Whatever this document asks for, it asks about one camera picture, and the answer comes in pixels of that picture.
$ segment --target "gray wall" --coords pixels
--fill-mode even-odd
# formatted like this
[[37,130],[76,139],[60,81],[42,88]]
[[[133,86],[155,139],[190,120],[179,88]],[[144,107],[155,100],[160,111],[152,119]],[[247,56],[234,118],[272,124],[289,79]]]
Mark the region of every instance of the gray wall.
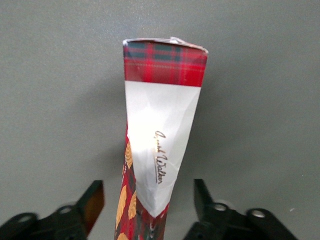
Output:
[[91,240],[113,239],[126,127],[122,40],[209,50],[165,239],[196,214],[193,178],[243,213],[320,236],[318,0],[0,1],[0,224],[46,217],[103,179]]

